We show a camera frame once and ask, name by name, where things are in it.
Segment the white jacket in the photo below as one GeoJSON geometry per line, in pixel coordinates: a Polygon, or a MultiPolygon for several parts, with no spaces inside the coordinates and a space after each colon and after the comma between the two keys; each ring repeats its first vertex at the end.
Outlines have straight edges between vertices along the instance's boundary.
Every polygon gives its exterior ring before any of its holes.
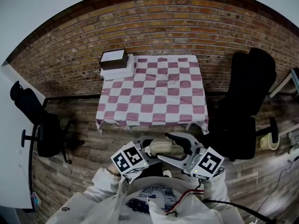
{"type": "MultiPolygon", "coordinates": [[[[205,181],[204,198],[228,201],[224,179],[225,173],[214,178],[212,182],[205,181]]],[[[75,194],[47,221],[47,224],[126,223],[126,220],[120,219],[120,212],[125,208],[128,209],[126,201],[135,197],[142,189],[165,186],[174,190],[179,196],[187,190],[194,189],[183,180],[168,177],[141,178],[134,180],[131,185],[125,181],[121,184],[119,182],[120,177],[100,168],[93,178],[94,185],[88,187],[83,194],[75,194]]],[[[176,212],[169,215],[166,215],[155,199],[146,197],[149,214],[131,211],[129,216],[132,220],[127,222],[131,224],[244,224],[235,207],[218,203],[209,203],[206,206],[194,194],[184,197],[175,206],[176,212]]]]}

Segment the table leg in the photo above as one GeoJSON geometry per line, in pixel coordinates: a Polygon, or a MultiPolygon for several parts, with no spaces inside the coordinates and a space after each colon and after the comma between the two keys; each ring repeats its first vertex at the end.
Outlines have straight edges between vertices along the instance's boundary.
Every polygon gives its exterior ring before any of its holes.
{"type": "Polygon", "coordinates": [[[278,87],[276,87],[276,89],[269,95],[269,97],[272,98],[273,96],[275,96],[285,86],[285,84],[290,81],[291,78],[292,73],[289,73],[289,75],[280,83],[278,87]]]}
{"type": "Polygon", "coordinates": [[[192,123],[187,124],[186,130],[188,130],[188,129],[190,128],[191,124],[192,124],[192,123]]]}
{"type": "Polygon", "coordinates": [[[292,132],[293,130],[298,129],[298,128],[299,128],[299,124],[296,124],[293,127],[288,128],[288,129],[284,130],[283,132],[280,132],[278,135],[279,136],[283,136],[283,135],[285,135],[285,134],[287,134],[289,132],[292,132]]]}

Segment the red wire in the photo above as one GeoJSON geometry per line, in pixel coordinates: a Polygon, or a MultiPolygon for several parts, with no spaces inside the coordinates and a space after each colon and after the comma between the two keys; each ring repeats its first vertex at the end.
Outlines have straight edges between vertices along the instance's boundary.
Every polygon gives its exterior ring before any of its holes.
{"type": "Polygon", "coordinates": [[[191,189],[191,190],[187,190],[186,192],[184,192],[183,193],[183,195],[180,197],[180,199],[169,209],[169,210],[167,210],[167,211],[165,211],[165,212],[170,212],[170,211],[172,211],[181,201],[182,201],[182,199],[183,199],[183,197],[186,195],[186,194],[188,194],[188,193],[190,193],[190,192],[197,192],[197,193],[203,193],[204,191],[203,190],[196,190],[196,189],[191,189]]]}

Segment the wooden floor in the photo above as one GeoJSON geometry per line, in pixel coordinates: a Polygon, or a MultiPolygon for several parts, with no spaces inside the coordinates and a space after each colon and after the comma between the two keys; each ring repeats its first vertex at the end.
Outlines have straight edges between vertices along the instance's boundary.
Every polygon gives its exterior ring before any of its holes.
{"type": "MultiPolygon", "coordinates": [[[[209,115],[220,97],[207,97],[209,115]]],[[[63,162],[59,154],[52,158],[42,158],[34,153],[33,157],[33,190],[40,197],[42,204],[36,213],[25,214],[18,211],[22,223],[45,223],[73,194],[83,192],[91,185],[91,180],[100,167],[107,167],[110,156],[120,147],[141,135],[163,136],[165,132],[184,132],[184,126],[133,127],[131,131],[117,125],[105,124],[103,137],[96,129],[95,115],[98,99],[49,101],[47,110],[56,113],[64,127],[69,119],[77,121],[71,126],[70,138],[85,141],[85,144],[74,151],[68,151],[72,164],[63,162]]],[[[274,116],[282,131],[299,122],[299,105],[291,96],[266,98],[259,114],[256,116],[256,129],[269,125],[269,116],[274,116]]],[[[192,125],[190,133],[198,137],[201,131],[192,125]]],[[[247,161],[226,161],[224,163],[227,178],[226,184],[230,200],[234,203],[257,210],[277,184],[281,170],[288,168],[287,137],[280,139],[276,151],[264,151],[259,147],[254,159],[247,161]]],[[[294,220],[299,214],[299,161],[281,177],[278,190],[268,199],[260,212],[270,217],[294,220]]],[[[240,211],[245,223],[254,218],[240,211]]]]}

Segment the beige object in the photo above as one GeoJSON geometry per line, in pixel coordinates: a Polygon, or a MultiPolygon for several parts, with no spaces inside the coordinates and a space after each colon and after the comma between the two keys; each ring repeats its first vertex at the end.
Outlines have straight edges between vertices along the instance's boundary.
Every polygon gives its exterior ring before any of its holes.
{"type": "Polygon", "coordinates": [[[263,136],[260,140],[260,147],[261,149],[272,149],[275,150],[279,146],[279,137],[278,137],[278,142],[273,143],[272,142],[272,133],[268,133],[265,136],[263,136]]]}
{"type": "Polygon", "coordinates": [[[173,144],[171,141],[166,139],[154,139],[150,145],[150,153],[153,156],[157,154],[184,154],[184,150],[181,146],[173,144]]]}

